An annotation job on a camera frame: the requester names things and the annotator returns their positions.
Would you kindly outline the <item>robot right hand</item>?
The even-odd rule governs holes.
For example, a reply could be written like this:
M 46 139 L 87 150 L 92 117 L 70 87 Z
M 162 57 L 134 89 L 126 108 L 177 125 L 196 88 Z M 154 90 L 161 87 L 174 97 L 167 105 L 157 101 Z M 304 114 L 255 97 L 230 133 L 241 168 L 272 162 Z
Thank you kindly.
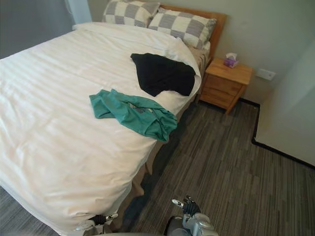
M 207 215 L 203 214 L 198 206 L 198 204 L 191 198 L 191 196 L 186 195 L 184 202 L 172 199 L 171 202 L 183 210 L 183 217 L 173 217 L 171 223 L 179 223 L 179 227 L 175 230 L 184 230 L 185 234 L 188 236 L 202 236 L 204 229 L 210 229 L 212 226 L 210 224 L 210 219 Z

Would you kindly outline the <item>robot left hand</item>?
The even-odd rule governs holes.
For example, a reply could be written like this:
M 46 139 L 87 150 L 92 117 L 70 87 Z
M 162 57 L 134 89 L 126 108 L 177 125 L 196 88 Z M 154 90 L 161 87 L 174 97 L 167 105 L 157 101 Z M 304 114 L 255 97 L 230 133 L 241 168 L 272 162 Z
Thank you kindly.
M 105 226 L 118 217 L 117 213 L 110 215 L 96 215 L 88 220 L 79 223 L 71 236 L 98 236 L 105 235 Z

